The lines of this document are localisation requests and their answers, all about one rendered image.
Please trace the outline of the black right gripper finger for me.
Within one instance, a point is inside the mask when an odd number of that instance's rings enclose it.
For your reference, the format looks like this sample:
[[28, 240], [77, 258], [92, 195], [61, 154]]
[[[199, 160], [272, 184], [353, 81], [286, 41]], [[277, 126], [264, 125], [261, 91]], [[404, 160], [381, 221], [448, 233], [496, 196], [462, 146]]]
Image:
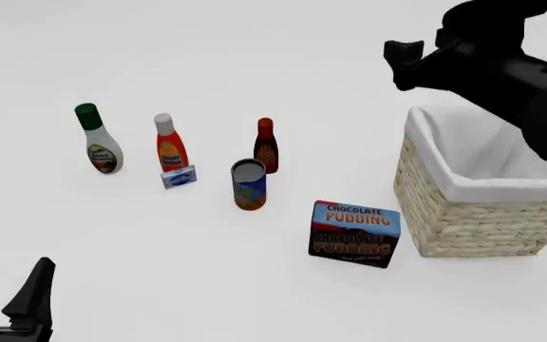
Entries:
[[384, 43], [384, 59], [390, 67], [406, 67], [423, 59], [424, 41], [397, 42], [386, 41]]
[[398, 90], [409, 91], [420, 87], [418, 74], [414, 67], [396, 67], [393, 70], [393, 83]]

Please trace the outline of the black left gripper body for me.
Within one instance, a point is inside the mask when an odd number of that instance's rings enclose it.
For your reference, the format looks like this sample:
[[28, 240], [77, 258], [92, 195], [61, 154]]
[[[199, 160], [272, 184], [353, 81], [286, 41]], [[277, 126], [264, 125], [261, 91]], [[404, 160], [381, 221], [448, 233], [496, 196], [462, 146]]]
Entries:
[[49, 342], [52, 333], [49, 324], [11, 324], [0, 327], [0, 342]]

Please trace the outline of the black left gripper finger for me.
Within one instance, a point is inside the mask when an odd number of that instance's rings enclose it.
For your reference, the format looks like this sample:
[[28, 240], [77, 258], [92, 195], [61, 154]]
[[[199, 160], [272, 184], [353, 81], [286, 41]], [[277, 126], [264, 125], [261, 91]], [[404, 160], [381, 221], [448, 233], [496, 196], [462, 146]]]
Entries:
[[42, 257], [33, 267], [21, 290], [2, 310], [12, 330], [52, 327], [50, 299], [56, 264]]

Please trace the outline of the wicker basket with white lining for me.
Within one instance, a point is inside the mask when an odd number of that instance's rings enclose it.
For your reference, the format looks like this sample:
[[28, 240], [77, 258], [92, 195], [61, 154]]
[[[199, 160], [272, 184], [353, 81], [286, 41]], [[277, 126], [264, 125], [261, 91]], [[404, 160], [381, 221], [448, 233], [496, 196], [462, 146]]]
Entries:
[[547, 244], [547, 161], [479, 107], [411, 107], [394, 193], [424, 257], [533, 256]]

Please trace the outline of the dark brown red-capped sauce bottle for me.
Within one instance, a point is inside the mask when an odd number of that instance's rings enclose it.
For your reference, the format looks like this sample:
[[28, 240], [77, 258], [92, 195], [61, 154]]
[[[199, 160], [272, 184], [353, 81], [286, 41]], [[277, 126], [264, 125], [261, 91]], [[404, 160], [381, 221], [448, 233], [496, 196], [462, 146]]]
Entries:
[[262, 118], [257, 122], [254, 159], [262, 162], [267, 174], [276, 173], [279, 165], [278, 147], [274, 137], [274, 122]]

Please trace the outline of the orange white-capped sauce bottle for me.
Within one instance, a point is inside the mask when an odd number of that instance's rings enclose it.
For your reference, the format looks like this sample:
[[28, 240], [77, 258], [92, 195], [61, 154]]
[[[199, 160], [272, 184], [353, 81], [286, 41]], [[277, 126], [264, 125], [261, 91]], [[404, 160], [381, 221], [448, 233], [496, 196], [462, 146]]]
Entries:
[[173, 119], [168, 113], [154, 117], [157, 129], [157, 152], [164, 173], [189, 166], [189, 159]]

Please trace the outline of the chocolate pudding box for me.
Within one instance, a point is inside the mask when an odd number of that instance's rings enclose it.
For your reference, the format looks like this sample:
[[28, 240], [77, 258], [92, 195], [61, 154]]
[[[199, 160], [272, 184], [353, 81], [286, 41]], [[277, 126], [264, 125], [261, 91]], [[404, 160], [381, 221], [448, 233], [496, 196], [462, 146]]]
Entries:
[[401, 236], [393, 210], [318, 200], [311, 215], [308, 253], [370, 267], [388, 267]]

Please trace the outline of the white green-capped dressing bottle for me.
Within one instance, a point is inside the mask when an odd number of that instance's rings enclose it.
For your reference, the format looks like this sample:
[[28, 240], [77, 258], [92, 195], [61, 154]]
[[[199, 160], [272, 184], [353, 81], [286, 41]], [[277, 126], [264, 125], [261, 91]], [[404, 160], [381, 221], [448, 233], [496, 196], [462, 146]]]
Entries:
[[85, 133], [85, 150], [91, 164], [102, 174], [119, 172], [123, 167], [123, 152], [106, 130], [97, 106], [78, 104], [74, 111]]

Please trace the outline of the small blue white box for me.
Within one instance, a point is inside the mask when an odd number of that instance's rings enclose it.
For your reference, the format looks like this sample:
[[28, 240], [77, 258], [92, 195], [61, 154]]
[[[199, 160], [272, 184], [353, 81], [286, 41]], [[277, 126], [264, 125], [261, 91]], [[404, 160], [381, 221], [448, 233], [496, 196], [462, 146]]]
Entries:
[[194, 165], [182, 167], [177, 170], [168, 171], [160, 174], [163, 187], [166, 190], [179, 187], [197, 181], [197, 173]]

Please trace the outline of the blue printed tin can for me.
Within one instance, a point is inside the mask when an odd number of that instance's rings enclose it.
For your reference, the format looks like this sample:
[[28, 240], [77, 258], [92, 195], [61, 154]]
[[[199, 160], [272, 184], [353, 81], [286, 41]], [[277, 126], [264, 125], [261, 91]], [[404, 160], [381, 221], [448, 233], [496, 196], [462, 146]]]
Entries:
[[256, 159], [242, 159], [231, 168], [234, 200], [241, 210], [258, 210], [267, 199], [266, 170]]

